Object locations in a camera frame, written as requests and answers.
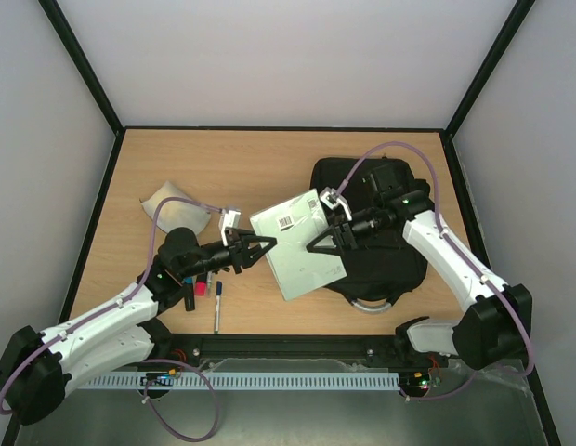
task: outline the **sticker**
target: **sticker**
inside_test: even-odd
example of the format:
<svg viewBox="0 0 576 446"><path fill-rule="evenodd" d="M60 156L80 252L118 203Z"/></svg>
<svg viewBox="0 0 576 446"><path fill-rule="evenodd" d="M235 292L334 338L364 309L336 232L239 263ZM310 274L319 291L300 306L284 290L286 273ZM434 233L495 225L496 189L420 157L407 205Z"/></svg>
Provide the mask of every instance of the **sticker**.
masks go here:
<svg viewBox="0 0 576 446"><path fill-rule="evenodd" d="M293 222L291 216L282 216L278 218L278 226L280 227L280 230L288 230L294 225L295 223Z"/></svg>

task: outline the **white cloth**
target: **white cloth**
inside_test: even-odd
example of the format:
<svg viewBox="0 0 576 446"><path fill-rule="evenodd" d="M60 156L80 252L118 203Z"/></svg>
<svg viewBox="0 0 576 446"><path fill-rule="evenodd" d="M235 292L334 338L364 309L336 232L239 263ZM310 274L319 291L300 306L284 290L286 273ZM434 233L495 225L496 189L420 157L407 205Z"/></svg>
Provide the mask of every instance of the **white cloth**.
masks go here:
<svg viewBox="0 0 576 446"><path fill-rule="evenodd" d="M166 181L147 201L141 206L146 214L153 219L158 204L168 197L190 198L182 190L175 187L170 181ZM163 206L158 215L158 228L168 233L175 228L189 228L195 235L199 234L210 221L212 216L208 211L199 206L182 202L169 202Z"/></svg>

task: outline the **wooden surface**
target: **wooden surface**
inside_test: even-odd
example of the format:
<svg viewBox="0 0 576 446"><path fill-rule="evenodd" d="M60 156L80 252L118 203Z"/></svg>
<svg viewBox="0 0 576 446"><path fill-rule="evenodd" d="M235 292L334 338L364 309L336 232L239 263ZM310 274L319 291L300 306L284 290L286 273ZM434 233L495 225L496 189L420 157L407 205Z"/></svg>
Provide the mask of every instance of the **wooden surface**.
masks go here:
<svg viewBox="0 0 576 446"><path fill-rule="evenodd" d="M438 134L127 131L72 316L118 294L144 270L151 221L139 201L150 198L166 180L202 202L239 207L241 227L250 229L251 214L308 190L313 165L320 158L358 157L389 140L413 144L430 158L439 176L444 218L466 243ZM428 169L413 153L389 149L377 156L383 154L406 160L416 177L429 178ZM163 239L159 231L157 246ZM212 216L199 240L219 240L217 216ZM285 302L265 259L243 274L218 277L224 283L221 334L392 335L398 325L419 316L461 315L454 296L431 267L419 288L380 315L362 314L328 290ZM211 334L214 301L196 297L195 311L186 312L181 302L160 319L173 333Z"/></svg>

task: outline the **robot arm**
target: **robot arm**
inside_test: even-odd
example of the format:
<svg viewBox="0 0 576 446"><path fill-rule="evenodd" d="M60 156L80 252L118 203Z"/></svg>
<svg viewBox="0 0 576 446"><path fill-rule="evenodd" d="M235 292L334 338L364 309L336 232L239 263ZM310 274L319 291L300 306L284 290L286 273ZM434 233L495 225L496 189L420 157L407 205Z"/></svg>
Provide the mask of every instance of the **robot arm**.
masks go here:
<svg viewBox="0 0 576 446"><path fill-rule="evenodd" d="M27 326L13 334L0 360L0 390L31 354L49 345L8 386L6 400L20 422L29 425L43 419L93 377L128 363L165 357L172 335L157 316L183 299L195 309L192 287L184 279L229 268L239 274L276 245L274 238L226 224L222 231L221 241L200 246L191 230L172 230L143 283L142 274L109 301L43 332ZM125 299L131 293L133 297Z"/></svg>
<svg viewBox="0 0 576 446"><path fill-rule="evenodd" d="M373 171L365 182L377 184ZM400 354L404 358L420 352L437 352L459 356L475 370L482 369L503 358L521 357L524 341L499 298L486 284L490 282L517 313L530 332L531 295L523 285L509 286L505 280L484 266L442 222L442 232L436 225L434 204L421 191L413 191L389 200L377 200L381 191L374 190L373 201L381 203L356 214L349 209L308 245L309 252L340 255L358 247L357 239L379 230L400 230L403 239L413 246L452 289L464 316L459 321L438 321L419 318L402 324L396 331ZM338 200L334 190L324 190L321 200L333 210L347 207L346 200ZM317 247L317 243L332 236L335 248ZM473 271L459 253L479 270Z"/></svg>

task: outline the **black bar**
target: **black bar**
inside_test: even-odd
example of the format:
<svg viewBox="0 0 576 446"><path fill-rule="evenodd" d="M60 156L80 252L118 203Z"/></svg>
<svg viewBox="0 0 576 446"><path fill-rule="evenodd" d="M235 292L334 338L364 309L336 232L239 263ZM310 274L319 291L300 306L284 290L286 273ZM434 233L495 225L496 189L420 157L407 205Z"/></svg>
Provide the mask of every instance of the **black bar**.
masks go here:
<svg viewBox="0 0 576 446"><path fill-rule="evenodd" d="M67 49L73 63L77 67L77 70L82 75L90 93L94 97L94 100L98 104L102 114L104 114L104 118L111 126L112 133L115 135L121 133L124 129L123 125L121 124L121 121L119 121L117 113L114 111L111 102L107 98L94 70L92 70L92 66L90 65L90 62L88 62L84 50L75 38L72 27L63 15L59 3L57 3L57 0L38 0L38 3L40 3L46 16L53 24L53 28L55 28L61 42L65 46L65 49Z"/></svg>
<svg viewBox="0 0 576 446"><path fill-rule="evenodd" d="M106 194L109 191L109 186L111 185L112 174L114 173L114 167L117 165L117 159L119 158L119 152L121 151L121 146L123 145L125 130L123 129L114 140L112 146L111 157L106 165L106 170L104 172L104 177L102 178L102 183L100 184L100 189L98 190L98 197L96 199L96 204L92 210L92 215L90 216L90 222L87 225L87 231L85 232L84 241L82 243L82 249L80 250L80 256L77 258L77 263L75 264L75 270L73 271L72 281L69 285L69 290L67 290L67 296L65 297L65 302L63 303L63 308L61 309L61 314L59 316L59 323L66 322L70 314L72 313L73 302L75 301L75 295L80 286L80 281L82 280L82 274L84 273L85 262L90 254L90 247L92 246L92 241L94 240L94 234L96 233L96 228L98 226L98 221L100 220L100 214L102 212L102 206L106 201Z"/></svg>
<svg viewBox="0 0 576 446"><path fill-rule="evenodd" d="M193 365L199 358L233 359L331 359L387 367L409 372L428 369L432 360L425 353L405 359L397 354L394 335L306 335L306 334L174 334L173 348L186 352ZM193 351L199 351L196 358ZM438 361L445 360L435 355Z"/></svg>
<svg viewBox="0 0 576 446"><path fill-rule="evenodd" d="M440 133L442 128L405 127L307 127L262 125L128 125L127 130L234 130L251 132L368 132L368 133Z"/></svg>
<svg viewBox="0 0 576 446"><path fill-rule="evenodd" d="M548 440L548 446L560 445L560 438L558 437L558 432L556 432L555 421L553 420L550 409L548 408L544 389L540 382L540 376L538 376L538 371L535 368L528 376L528 383L530 384L530 389L533 393L533 399L536 403L538 415L540 415L540 422L542 423L546 440Z"/></svg>
<svg viewBox="0 0 576 446"><path fill-rule="evenodd" d="M3 441L1 441L1 446L13 446L16 444L16 439L20 433L20 426L21 424L16 415L11 415L6 434L3 436Z"/></svg>
<svg viewBox="0 0 576 446"><path fill-rule="evenodd" d="M465 184L462 166L459 164L459 158L457 158L457 152L453 146L453 140L448 138L446 132L441 132L440 141L443 144L443 150L445 150L445 159L447 160L447 166L452 176L453 188L455 189L457 203L459 204L459 210L462 214L462 220L464 221L465 233L470 243L470 250L480 262L490 268L491 264L486 254L486 245L482 239L482 231L480 230L478 219L474 212L474 205L472 204L472 200L470 200L470 194Z"/></svg>
<svg viewBox="0 0 576 446"><path fill-rule="evenodd" d="M521 26L521 23L528 15L528 12L530 12L531 6L534 2L535 0L517 0L515 3L515 6L507 17L503 28L501 28L499 34L496 36L491 49L486 55L486 58L482 61L482 65L480 65L476 76L474 76L474 80L465 92L464 98L460 102L451 121L449 122L449 125L447 126L446 132L450 138L453 138L462 126L462 122L470 112L470 109L474 105L474 102L476 102L482 88L484 88L484 85L491 77L492 72L494 72L499 60Z"/></svg>

